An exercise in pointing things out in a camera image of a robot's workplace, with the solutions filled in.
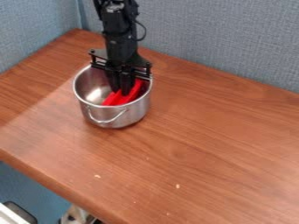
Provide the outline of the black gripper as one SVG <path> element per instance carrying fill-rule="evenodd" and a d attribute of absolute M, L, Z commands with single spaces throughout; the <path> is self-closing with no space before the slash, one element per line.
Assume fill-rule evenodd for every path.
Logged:
<path fill-rule="evenodd" d="M 121 95 L 128 95 L 135 85 L 135 78 L 148 81 L 151 62 L 138 52 L 138 41 L 107 40 L 104 48 L 88 50 L 91 66 L 104 71 L 113 92 L 121 88 Z"/>

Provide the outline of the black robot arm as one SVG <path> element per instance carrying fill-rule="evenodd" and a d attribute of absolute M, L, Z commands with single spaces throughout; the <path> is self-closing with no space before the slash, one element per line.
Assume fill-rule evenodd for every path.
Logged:
<path fill-rule="evenodd" d="M 113 92 L 128 95 L 136 78 L 150 80 L 151 62 L 138 52 L 146 26 L 136 20 L 136 0 L 92 0 L 103 24 L 104 49 L 91 49 L 91 66 L 103 70 Z"/>

